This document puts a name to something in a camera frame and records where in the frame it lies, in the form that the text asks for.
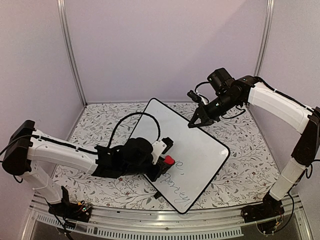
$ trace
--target black cable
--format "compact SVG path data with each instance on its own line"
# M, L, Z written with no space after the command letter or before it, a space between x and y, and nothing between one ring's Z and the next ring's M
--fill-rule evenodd
M4 152L14 143L16 143L18 140L20 139L24 139L24 138L29 138L29 137L38 137L36 135L23 135L23 136L19 136L16 139L12 140L11 142L9 142L9 144L7 146L4 147L4 149L2 149L2 151L0 152L0 156L2 154L4 154Z
M238 106L235 106L235 108L238 109L238 110L240 110L241 112L238 113L237 115L230 116L230 117L224 117L224 115L225 115L225 114L224 114L224 115L221 115L221 118L223 118L223 119L234 119L234 118L239 117L240 115L242 115L242 114L244 114L244 113L246 112L245 109L238 108Z
M301 107L309 110L309 111L312 112L312 113L314 112L312 109L310 109L310 108L308 108L307 106L303 105L301 102L295 100L293 97L288 96L287 94L284 94L284 93L281 92L281 91L275 90L272 86L270 86L268 83L266 83L266 81L263 80L261 77L255 76L255 78L258 79L260 82L262 82L262 83L263 83L268 89L270 89L271 91L274 91L275 93L277 93L277 94L285 97L286 99L289 99L289 100L295 102L296 104L298 104L298 105L300 105Z
M282 228L277 229L277 230L275 230L275 231L273 232L274 234L277 233L277 232L279 232L279 231L281 231L282 229L284 229L284 228L289 224L291 218L292 218L293 215L294 215L294 212L295 212L295 201L294 201L294 198L291 196L290 191L288 192L288 195L289 195L289 197L290 197L291 200L292 200L292 211L291 211L290 217L289 217L288 221L283 225Z
M23 178L21 178L21 180L19 181L15 175L13 175L13 178L18 184L21 184L24 181Z
M115 127L114 127L114 129L113 129L113 131L112 131L112 133L111 133L110 140L109 140L109 143L108 143L107 148L110 148L112 139L113 139L113 137L114 137L114 135L115 135L115 133L116 133L116 130L117 130L117 128L119 127L119 125L120 125L124 120L126 120L127 118L129 118L129 117L131 117L131 116L134 116L134 115L146 115L146 116L152 118L152 119L155 121L155 124L156 124L156 126L157 126L157 128L158 128L158 137L157 137L156 140L158 141L158 140L160 139L160 134L161 134L161 132L160 132L160 125L159 125L159 122L157 121L157 119L156 119L154 116L152 116L151 114L146 113L146 112L134 112L134 113L128 114L127 116L121 118L120 121L118 121L118 123L115 125Z
M313 172L313 170L314 170L314 167L312 166L312 163L310 164L310 167L311 167L310 175L308 175L308 168L305 170L305 177L306 177L307 179L310 179L310 178L311 178L312 172Z
M51 209L55 219L58 221L58 223L62 226L63 230L64 230L64 234L65 236L69 239L69 240L74 240L71 236L70 236L70 233L68 232L66 226L61 222L61 220L58 218L57 214L55 213L55 210L54 208L51 206L51 204L47 201L46 201L46 204L48 204L49 208Z
M200 82L197 86L195 86L195 88L194 88L194 92L196 92L196 91L197 91L197 89L198 89L198 87L200 87L201 85L209 84L209 83L210 83L210 82L208 82L208 81Z

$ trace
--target whiteboard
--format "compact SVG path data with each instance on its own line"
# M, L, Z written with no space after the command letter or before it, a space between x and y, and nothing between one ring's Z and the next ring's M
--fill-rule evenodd
M160 139L169 137L173 147L166 153L175 164L155 182L148 181L179 213L186 213L211 183L230 155L230 149L200 128L188 128L188 120L153 98L145 113L159 122ZM153 119L142 115L131 138L142 137L153 143L158 129Z

